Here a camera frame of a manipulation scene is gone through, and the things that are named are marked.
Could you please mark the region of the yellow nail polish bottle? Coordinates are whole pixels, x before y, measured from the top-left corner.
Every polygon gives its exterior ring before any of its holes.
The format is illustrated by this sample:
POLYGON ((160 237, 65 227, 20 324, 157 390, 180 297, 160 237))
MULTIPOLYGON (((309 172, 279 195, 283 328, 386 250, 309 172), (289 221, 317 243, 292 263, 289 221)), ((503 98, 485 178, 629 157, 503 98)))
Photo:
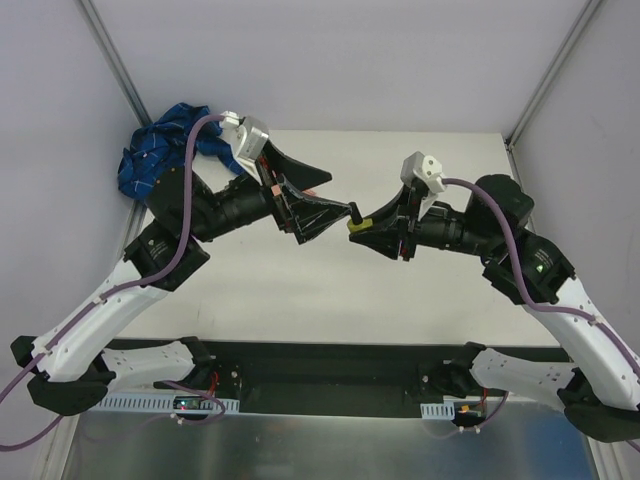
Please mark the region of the yellow nail polish bottle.
POLYGON ((360 223, 356 223, 353 219, 350 219, 347 223, 349 235, 356 235, 369 230, 374 225, 371 218, 364 218, 360 223))

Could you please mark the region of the black nail polish cap brush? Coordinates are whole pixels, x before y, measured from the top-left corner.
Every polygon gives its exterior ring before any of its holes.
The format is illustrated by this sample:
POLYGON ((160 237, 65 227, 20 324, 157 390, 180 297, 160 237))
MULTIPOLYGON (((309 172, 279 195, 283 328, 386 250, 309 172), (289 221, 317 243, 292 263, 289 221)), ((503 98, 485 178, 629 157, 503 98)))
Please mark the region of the black nail polish cap brush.
POLYGON ((358 226, 363 223, 363 217, 360 213, 360 210, 355 202, 348 203, 350 208, 350 224, 353 226, 358 226))

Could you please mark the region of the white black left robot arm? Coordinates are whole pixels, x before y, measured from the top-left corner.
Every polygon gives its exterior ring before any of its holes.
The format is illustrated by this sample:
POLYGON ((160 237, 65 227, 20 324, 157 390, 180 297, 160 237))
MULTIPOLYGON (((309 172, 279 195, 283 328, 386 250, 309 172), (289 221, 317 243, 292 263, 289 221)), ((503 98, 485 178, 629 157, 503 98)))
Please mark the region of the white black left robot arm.
POLYGON ((354 207, 310 194, 329 172, 260 147, 253 173, 244 172, 214 193, 190 162, 157 180, 146 204, 153 221, 135 238, 86 304, 50 332, 11 344, 33 403, 61 416, 83 413, 108 394, 157 382, 191 389, 210 380, 213 358, 195 336, 156 347, 110 348, 110 342, 146 309, 176 291, 209 261, 203 244, 270 217, 304 244, 354 207))

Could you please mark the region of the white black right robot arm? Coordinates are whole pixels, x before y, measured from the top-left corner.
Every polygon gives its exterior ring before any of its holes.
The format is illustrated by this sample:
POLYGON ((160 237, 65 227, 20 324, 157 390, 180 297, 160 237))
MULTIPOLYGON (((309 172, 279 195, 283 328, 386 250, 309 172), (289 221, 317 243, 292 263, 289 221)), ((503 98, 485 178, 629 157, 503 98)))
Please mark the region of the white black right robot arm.
POLYGON ((504 174, 444 183, 470 191, 464 211, 436 201, 421 212, 429 190, 415 179, 374 213, 350 220, 350 241, 392 260, 411 260, 419 246, 478 257, 490 286, 542 324, 570 360, 528 361, 468 342, 428 372, 431 387, 458 398, 479 388, 516 393, 560 411, 594 440, 637 446, 639 356, 595 307, 562 251, 527 228, 533 199, 504 174))

